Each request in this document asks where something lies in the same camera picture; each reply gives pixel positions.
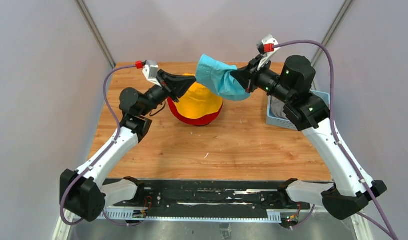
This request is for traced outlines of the yellow bucket hat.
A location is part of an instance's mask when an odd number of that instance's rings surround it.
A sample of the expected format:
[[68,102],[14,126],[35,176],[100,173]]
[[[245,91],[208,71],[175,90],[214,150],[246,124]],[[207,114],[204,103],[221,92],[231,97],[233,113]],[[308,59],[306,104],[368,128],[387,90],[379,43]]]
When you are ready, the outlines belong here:
[[217,112],[223,104],[223,99],[213,94],[205,86],[194,83],[179,102],[173,103],[181,115],[190,119],[198,119]]

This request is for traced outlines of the light blue bucket hat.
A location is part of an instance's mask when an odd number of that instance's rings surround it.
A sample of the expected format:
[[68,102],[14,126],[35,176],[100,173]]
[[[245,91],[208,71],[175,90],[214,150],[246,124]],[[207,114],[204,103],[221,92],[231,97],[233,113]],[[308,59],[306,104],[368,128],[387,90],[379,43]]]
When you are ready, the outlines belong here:
[[236,66],[227,65],[203,54],[196,66],[196,82],[223,99],[243,101],[248,99],[250,94],[231,76],[231,72],[235,70]]

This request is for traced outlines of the red bucket hat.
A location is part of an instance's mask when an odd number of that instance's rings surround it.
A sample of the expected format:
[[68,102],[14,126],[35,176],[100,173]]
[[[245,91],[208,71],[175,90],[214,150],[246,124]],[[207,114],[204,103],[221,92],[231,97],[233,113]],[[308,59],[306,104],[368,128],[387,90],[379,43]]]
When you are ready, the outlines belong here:
[[223,107],[223,105],[221,105],[219,110],[217,112],[215,112],[215,113],[206,114],[206,115],[204,115],[204,116],[202,116],[200,118],[197,118],[197,119],[191,119],[191,118],[187,118],[187,117],[181,115],[177,111],[177,109],[175,107],[175,104],[173,103],[173,101],[170,98],[168,98],[167,104],[168,104],[168,107],[170,109],[170,112],[172,113],[172,115],[177,120],[179,120],[180,122],[182,122],[184,124],[191,125],[191,126],[196,126],[196,127],[203,127],[203,126],[206,126],[206,125],[212,123],[220,115],[222,107]]

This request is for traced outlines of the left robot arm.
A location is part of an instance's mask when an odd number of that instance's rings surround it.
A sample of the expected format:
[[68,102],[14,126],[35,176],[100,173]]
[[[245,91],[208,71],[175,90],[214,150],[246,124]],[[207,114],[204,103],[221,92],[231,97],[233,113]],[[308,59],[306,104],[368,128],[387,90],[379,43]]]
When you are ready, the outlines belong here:
[[158,70],[156,83],[145,93],[127,87],[119,95],[122,118],[115,118],[116,129],[107,142],[76,170],[64,170],[60,175],[60,217],[72,226],[64,211],[91,222],[104,209],[127,201],[134,207],[145,200],[144,185],[133,177],[104,184],[110,171],[121,158],[146,136],[152,123],[146,115],[162,105],[166,99],[178,102],[196,82],[192,75],[174,75]]

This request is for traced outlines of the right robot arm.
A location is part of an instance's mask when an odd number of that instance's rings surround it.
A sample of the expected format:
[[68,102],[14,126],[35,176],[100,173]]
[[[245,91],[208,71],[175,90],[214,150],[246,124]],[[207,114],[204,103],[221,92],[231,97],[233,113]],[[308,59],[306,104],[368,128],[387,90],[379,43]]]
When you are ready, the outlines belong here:
[[373,180],[350,154],[344,154],[345,143],[330,121],[327,104],[310,90],[316,71],[303,56],[292,55],[281,73],[262,56],[247,66],[234,70],[231,76],[247,93],[261,89],[283,103],[287,119],[315,147],[333,178],[331,183],[311,183],[295,178],[278,187],[278,203],[286,209],[297,202],[324,207],[334,218],[344,220],[361,210],[386,191],[381,180]]

